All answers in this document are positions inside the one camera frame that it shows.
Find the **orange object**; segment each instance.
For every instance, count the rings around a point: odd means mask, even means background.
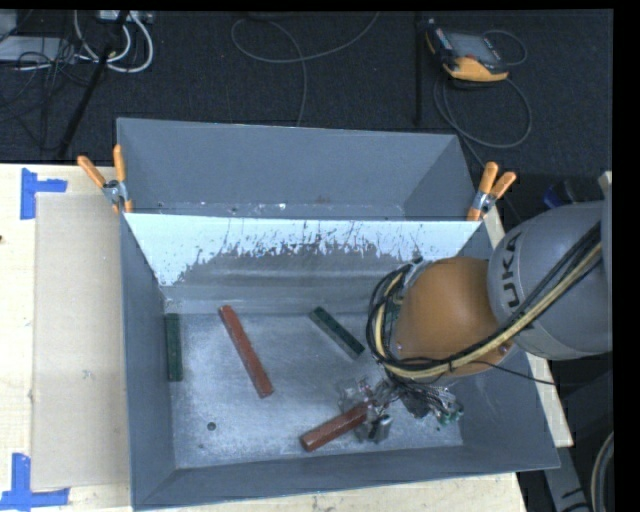
[[[125,185],[125,179],[127,173],[124,165],[124,158],[122,157],[122,147],[120,144],[116,144],[113,148],[113,162],[116,168],[116,181],[111,181],[107,184],[107,180],[93,164],[89,158],[84,155],[80,155],[77,158],[78,165],[84,169],[87,176],[93,181],[101,190],[105,192],[107,199],[112,202],[111,207],[115,213],[120,211],[120,198],[124,199],[124,211],[133,211],[133,201],[129,199],[127,189]]]
[[[91,181],[98,185],[98,187],[102,188],[107,182],[98,168],[93,165],[93,162],[86,156],[80,155],[78,157],[78,165],[84,169],[84,172],[87,173],[87,176],[89,176],[89,178],[91,178]]]
[[[478,192],[473,199],[473,204],[467,213],[467,220],[480,220],[493,207],[498,199],[500,199],[509,187],[516,181],[516,173],[505,172],[498,181],[498,164],[495,162],[487,162],[480,179]]]
[[[127,179],[127,171],[124,165],[124,157],[122,156],[122,146],[120,144],[116,144],[113,147],[113,165],[116,168],[116,179],[120,183],[124,183]],[[124,211],[132,212],[133,211],[133,200],[127,199],[124,202]]]

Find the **gray metal tray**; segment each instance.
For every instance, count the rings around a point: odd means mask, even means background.
[[[369,295],[415,256],[488,258],[451,135],[118,120],[136,213],[121,216],[132,503],[136,509],[557,467],[533,382],[458,381],[446,427],[397,402],[382,443],[298,437],[339,413],[337,386],[381,369],[350,359],[316,306],[364,341]],[[259,399],[217,308],[231,304],[274,384]],[[184,380],[169,382],[166,313]],[[514,351],[505,366],[529,371]]]

